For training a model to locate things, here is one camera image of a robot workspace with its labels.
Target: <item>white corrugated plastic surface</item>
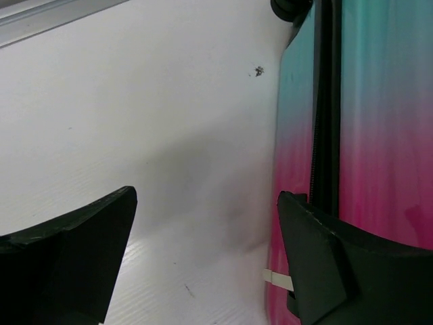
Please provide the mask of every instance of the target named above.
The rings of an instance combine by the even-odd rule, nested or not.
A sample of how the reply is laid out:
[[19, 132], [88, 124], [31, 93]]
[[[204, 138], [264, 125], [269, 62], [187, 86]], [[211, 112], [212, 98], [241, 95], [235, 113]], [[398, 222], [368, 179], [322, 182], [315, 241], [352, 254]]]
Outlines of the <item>white corrugated plastic surface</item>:
[[267, 0], [134, 0], [0, 49], [1, 234], [133, 185], [106, 324], [266, 324], [288, 34]]

